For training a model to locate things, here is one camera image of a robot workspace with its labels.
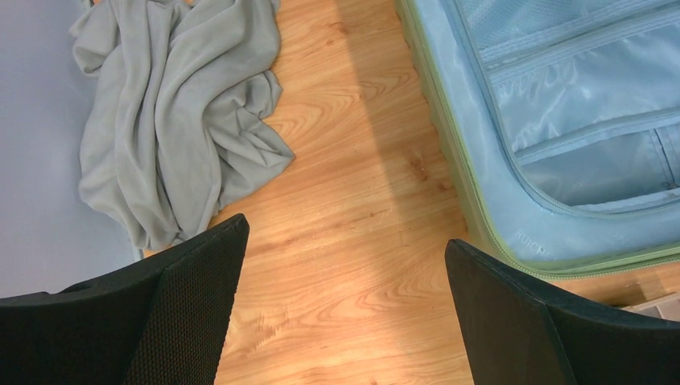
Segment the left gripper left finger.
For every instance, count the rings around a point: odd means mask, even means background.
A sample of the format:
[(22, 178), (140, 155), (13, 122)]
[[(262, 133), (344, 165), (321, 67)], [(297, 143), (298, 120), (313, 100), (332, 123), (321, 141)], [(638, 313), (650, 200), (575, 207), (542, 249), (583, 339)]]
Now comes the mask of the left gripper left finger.
[(248, 238), (237, 214), (61, 292), (4, 298), (2, 383), (213, 383)]

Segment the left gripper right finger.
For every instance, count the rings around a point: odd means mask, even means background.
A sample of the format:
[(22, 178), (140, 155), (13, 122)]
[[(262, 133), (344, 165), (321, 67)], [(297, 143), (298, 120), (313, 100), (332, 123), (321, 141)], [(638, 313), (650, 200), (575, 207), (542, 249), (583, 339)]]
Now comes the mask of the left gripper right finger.
[(445, 263), (477, 384), (676, 384), (679, 325), (607, 306), (465, 241)]

